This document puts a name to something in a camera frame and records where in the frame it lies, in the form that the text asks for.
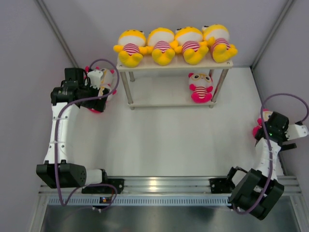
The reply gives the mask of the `pink toy glasses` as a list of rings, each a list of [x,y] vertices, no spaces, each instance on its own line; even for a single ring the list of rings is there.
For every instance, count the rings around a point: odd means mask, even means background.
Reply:
[[[268,109],[263,109],[262,115],[257,119],[258,125],[255,126],[252,130],[253,137],[255,137],[258,130],[262,128],[262,120],[264,122],[267,122],[268,119],[271,117],[272,113],[273,113],[273,111],[270,111]]]

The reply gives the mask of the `yellow toy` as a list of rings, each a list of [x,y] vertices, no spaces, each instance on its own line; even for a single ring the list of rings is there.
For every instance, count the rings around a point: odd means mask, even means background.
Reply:
[[[178,42],[175,52],[182,54],[185,62],[190,65],[199,64],[209,51],[202,32],[195,27],[176,29],[174,38]]]
[[[168,28],[158,27],[152,30],[147,38],[147,46],[151,50],[152,59],[161,66],[171,63],[175,56],[175,48],[179,42],[175,33]]]
[[[203,41],[207,42],[212,59],[217,63],[223,63],[236,56],[238,50],[230,43],[230,33],[221,24],[213,24],[202,27]]]
[[[151,53],[151,47],[146,45],[144,32],[137,29],[124,31],[113,50],[118,54],[121,63],[129,68],[137,67],[143,57]]]

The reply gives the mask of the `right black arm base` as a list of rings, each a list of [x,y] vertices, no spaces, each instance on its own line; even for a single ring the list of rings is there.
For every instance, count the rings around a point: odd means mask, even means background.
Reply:
[[[231,167],[226,177],[216,177],[209,179],[210,189],[212,194],[231,193],[235,188],[235,184],[232,178],[237,171],[240,171],[240,167]]]

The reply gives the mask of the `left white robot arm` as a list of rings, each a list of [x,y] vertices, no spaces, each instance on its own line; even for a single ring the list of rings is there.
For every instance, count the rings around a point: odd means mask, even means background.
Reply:
[[[80,108],[102,113],[112,95],[114,70],[66,68],[65,79],[51,92],[53,123],[50,142],[43,164],[36,174],[50,188],[78,188],[91,185],[98,193],[108,190],[109,181],[104,169],[89,170],[75,164],[73,129]]]

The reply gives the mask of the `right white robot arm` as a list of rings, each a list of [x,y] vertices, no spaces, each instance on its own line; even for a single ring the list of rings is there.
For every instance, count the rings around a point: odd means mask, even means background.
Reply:
[[[284,192],[284,185],[277,178],[278,154],[296,147],[294,143],[286,142],[307,134],[307,127],[302,122],[290,124],[289,118],[278,112],[262,111],[258,125],[253,129],[255,167],[248,171],[232,167],[225,180],[226,188],[231,191],[231,208],[237,214],[251,214],[259,220],[269,214]]]

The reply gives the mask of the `pink toy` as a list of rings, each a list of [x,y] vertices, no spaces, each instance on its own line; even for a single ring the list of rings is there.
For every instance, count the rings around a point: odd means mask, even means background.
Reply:
[[[98,96],[104,95],[107,89],[109,90],[109,92],[112,90],[111,84],[100,85]],[[116,92],[117,92],[117,90],[113,91],[112,94],[107,97],[106,101],[107,102],[110,101],[113,98],[113,96],[116,94]],[[95,110],[95,109],[89,109],[89,111],[91,111],[95,114],[100,114],[100,111]]]
[[[114,80],[114,70],[109,70],[109,69],[106,69],[106,68],[103,68],[103,69],[99,69],[101,71],[103,71],[104,73],[104,76],[101,80],[101,85],[102,84],[111,84],[113,83],[113,80]]]
[[[189,73],[189,89],[191,99],[195,103],[207,103],[212,99],[213,81],[206,73]]]

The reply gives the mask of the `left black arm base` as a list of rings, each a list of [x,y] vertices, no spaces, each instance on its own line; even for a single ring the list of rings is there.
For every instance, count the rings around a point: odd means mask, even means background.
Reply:
[[[124,189],[124,183],[122,178],[110,178],[107,183],[90,184],[82,188],[82,194],[119,194]]]

